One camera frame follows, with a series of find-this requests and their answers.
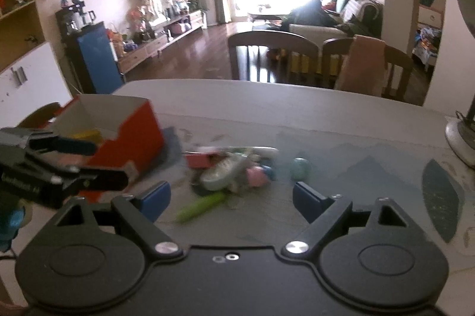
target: gray table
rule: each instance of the gray table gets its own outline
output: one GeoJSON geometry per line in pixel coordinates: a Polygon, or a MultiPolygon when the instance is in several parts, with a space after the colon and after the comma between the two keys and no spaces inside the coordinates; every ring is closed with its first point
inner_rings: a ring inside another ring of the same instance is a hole
{"type": "MultiPolygon", "coordinates": [[[[292,205],[288,167],[302,156],[312,163],[309,184],[323,194],[341,193],[358,203],[382,196],[395,199],[447,256],[450,276],[438,305],[449,315],[473,314],[474,173],[447,146],[442,114],[342,91],[226,80],[145,80],[125,84],[116,94],[150,99],[160,125],[174,127],[183,150],[197,144],[280,150],[276,182],[234,197],[184,225],[174,222],[175,214],[196,197],[182,158],[138,182],[132,192],[170,181],[172,203],[157,225],[179,243],[280,245],[297,234],[306,222],[292,205]],[[440,172],[449,186],[438,183],[440,172]],[[449,208],[431,198],[444,194],[449,208]],[[447,210],[455,226],[448,242],[434,226],[438,213],[447,210]]],[[[20,251],[52,214],[35,207],[34,221],[20,232],[15,250],[20,251]]]]}

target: blue gripper pad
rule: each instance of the blue gripper pad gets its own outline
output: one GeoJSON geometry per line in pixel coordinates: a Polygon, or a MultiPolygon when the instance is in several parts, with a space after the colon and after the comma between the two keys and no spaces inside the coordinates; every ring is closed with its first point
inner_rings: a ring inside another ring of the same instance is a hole
{"type": "Polygon", "coordinates": [[[165,211],[172,199],[172,188],[167,181],[160,181],[154,187],[134,197],[131,202],[151,222],[155,222],[165,211]]]}
{"type": "Polygon", "coordinates": [[[315,221],[334,202],[333,198],[325,197],[303,182],[297,182],[292,192],[294,207],[308,223],[315,221]]]}

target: red box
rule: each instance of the red box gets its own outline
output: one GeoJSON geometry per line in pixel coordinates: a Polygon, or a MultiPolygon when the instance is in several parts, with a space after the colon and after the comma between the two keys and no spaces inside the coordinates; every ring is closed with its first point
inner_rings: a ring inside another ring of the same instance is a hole
{"type": "MultiPolygon", "coordinates": [[[[79,95],[48,128],[66,137],[98,130],[104,140],[85,164],[123,168],[130,181],[148,168],[165,144],[150,101],[134,96],[79,95]]],[[[87,192],[87,197],[100,194],[87,192]]]]}

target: pink toy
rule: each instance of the pink toy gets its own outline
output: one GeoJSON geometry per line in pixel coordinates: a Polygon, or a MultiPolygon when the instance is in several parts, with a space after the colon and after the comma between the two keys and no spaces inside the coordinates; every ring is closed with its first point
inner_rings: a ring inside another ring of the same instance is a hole
{"type": "Polygon", "coordinates": [[[253,166],[246,170],[250,187],[261,187],[269,183],[269,178],[265,175],[264,169],[260,166],[253,166]]]}

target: wooden chair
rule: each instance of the wooden chair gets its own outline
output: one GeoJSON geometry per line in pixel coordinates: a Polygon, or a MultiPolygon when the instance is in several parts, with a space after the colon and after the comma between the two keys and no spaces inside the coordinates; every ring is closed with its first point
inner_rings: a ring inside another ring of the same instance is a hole
{"type": "MultiPolygon", "coordinates": [[[[322,47],[322,77],[325,88],[328,88],[330,83],[331,56],[338,55],[338,73],[340,73],[341,66],[343,64],[342,56],[347,56],[350,53],[350,47],[352,43],[352,38],[334,38],[324,42],[322,47]]],[[[391,64],[391,69],[389,70],[388,83],[386,84],[386,88],[383,90],[382,97],[387,99],[396,99],[402,102],[404,101],[404,94],[408,88],[409,78],[414,66],[412,58],[399,49],[388,45],[384,50],[384,58],[386,60],[386,65],[391,64]],[[394,67],[396,65],[402,68],[402,75],[398,88],[396,89],[396,95],[392,95],[391,86],[394,78],[394,67]]]]}
{"type": "MultiPolygon", "coordinates": [[[[284,73],[283,61],[281,58],[277,62],[277,76],[276,81],[279,83],[289,83],[291,77],[291,66],[292,66],[292,54],[291,52],[298,53],[298,82],[302,82],[302,73],[303,73],[303,60],[302,56],[309,57],[308,70],[307,70],[307,85],[312,85],[314,81],[316,61],[318,59],[318,46],[312,43],[310,40],[307,40],[305,37],[298,36],[297,34],[288,33],[288,32],[277,32],[269,30],[253,30],[250,32],[236,33],[227,39],[227,45],[229,47],[229,57],[231,61],[231,75],[233,80],[247,80],[250,81],[250,69],[251,69],[251,57],[249,54],[250,46],[257,46],[257,58],[256,58],[256,69],[257,69],[257,81],[260,82],[260,72],[262,68],[262,59],[260,47],[265,46],[269,49],[286,49],[288,52],[288,58],[286,62],[287,68],[285,68],[284,73]],[[239,57],[237,54],[237,47],[245,46],[247,47],[246,57],[239,57]]],[[[271,71],[270,68],[267,69],[267,82],[271,81],[271,71]]]]}

